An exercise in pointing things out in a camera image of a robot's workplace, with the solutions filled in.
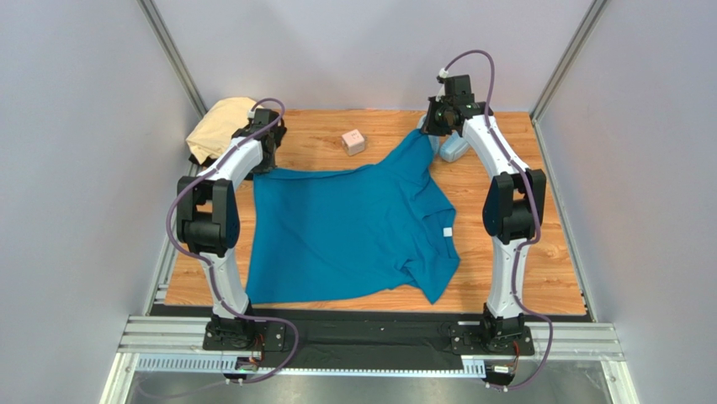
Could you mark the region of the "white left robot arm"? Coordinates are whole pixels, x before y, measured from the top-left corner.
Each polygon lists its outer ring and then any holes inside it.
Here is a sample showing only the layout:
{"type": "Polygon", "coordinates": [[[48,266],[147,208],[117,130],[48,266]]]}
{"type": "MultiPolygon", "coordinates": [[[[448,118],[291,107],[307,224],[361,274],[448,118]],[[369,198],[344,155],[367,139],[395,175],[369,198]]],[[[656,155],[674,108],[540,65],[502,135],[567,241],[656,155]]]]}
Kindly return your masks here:
{"type": "Polygon", "coordinates": [[[210,285],[213,308],[203,342],[208,351],[262,347],[259,320],[236,265],[241,230],[236,189],[246,178],[274,169],[274,154],[286,128],[282,113],[272,109],[253,107],[247,117],[214,163],[195,177],[180,178],[170,212],[176,220],[176,244],[200,261],[210,285]]]}

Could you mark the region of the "blue t shirt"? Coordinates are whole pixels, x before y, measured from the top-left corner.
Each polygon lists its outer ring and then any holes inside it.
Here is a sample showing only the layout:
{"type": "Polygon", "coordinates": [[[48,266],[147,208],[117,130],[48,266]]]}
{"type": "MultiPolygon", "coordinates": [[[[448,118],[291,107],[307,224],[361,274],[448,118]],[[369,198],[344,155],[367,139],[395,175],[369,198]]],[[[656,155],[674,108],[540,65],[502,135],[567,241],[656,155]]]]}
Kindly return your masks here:
{"type": "Polygon", "coordinates": [[[346,300],[409,285],[436,302],[460,258],[456,210],[430,175],[433,159],[413,130],[375,164],[255,177],[251,301],[346,300]]]}

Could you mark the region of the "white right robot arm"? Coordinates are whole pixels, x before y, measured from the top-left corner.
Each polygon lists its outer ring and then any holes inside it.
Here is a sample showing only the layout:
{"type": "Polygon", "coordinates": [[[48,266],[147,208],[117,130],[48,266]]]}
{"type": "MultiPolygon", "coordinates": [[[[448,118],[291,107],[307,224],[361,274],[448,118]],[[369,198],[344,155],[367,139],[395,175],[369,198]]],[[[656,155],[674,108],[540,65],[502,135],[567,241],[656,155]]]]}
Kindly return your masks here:
{"type": "Polygon", "coordinates": [[[493,245],[492,281],[475,335],[487,352],[511,350],[525,332],[523,279],[528,250],[540,238],[545,174],[530,169],[511,148],[485,103],[433,96],[420,131],[459,135],[491,178],[482,220],[493,245]]]}

